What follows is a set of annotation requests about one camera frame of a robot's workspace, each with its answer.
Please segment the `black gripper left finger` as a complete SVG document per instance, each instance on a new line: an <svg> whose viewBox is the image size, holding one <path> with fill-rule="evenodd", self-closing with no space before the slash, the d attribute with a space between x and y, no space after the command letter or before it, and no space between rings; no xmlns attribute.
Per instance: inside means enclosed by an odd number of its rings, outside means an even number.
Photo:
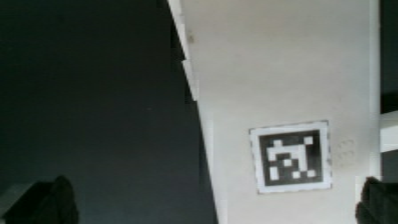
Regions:
<svg viewBox="0 0 398 224"><path fill-rule="evenodd" d="M65 176L10 187L0 194L0 224L81 224L75 189Z"/></svg>

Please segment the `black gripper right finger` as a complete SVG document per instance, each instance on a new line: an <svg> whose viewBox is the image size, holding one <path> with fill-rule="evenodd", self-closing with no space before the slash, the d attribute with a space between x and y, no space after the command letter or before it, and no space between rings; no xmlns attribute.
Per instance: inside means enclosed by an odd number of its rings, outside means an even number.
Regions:
<svg viewBox="0 0 398 224"><path fill-rule="evenodd" d="M356 219L358 224L398 224L398 183L367 178Z"/></svg>

